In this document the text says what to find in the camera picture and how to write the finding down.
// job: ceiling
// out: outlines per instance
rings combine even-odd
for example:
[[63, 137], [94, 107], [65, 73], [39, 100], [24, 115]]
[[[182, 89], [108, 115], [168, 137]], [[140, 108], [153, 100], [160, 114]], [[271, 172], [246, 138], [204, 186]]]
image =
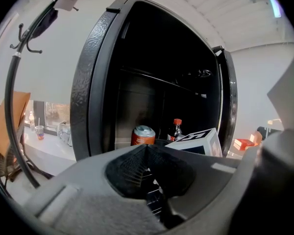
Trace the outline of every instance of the ceiling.
[[[294, 43], [286, 16], [275, 18], [269, 0], [152, 0], [182, 17], [211, 46], [228, 51]], [[22, 8], [35, 0], [20, 0]]]

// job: white box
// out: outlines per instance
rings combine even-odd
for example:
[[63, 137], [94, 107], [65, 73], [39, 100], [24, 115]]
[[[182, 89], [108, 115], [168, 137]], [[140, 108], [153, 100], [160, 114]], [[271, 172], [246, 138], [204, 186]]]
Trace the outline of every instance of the white box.
[[221, 146], [215, 128], [190, 133], [178, 141], [167, 144], [166, 147], [208, 156], [222, 157]]

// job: red bottle cap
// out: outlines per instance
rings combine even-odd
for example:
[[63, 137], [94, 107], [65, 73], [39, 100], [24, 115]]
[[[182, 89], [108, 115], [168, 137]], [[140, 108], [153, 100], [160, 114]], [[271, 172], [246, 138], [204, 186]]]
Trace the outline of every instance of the red bottle cap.
[[174, 124], [182, 124], [182, 120], [175, 118], [173, 121]]

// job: cup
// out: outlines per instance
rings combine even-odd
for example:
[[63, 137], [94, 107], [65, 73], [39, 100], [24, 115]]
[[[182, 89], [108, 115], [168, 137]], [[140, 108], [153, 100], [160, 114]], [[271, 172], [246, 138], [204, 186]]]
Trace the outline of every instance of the cup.
[[43, 125], [35, 126], [35, 131], [36, 131], [38, 139], [43, 140], [44, 139], [44, 126]]

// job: black cabinet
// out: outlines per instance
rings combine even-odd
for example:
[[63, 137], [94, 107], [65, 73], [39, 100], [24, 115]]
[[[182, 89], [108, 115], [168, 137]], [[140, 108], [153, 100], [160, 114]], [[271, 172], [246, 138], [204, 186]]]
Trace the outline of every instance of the black cabinet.
[[148, 0], [116, 0], [82, 50], [72, 88], [77, 160], [129, 146], [144, 124], [165, 139], [174, 118], [184, 134], [219, 131], [226, 155], [236, 121], [230, 53], [211, 47], [176, 15]]

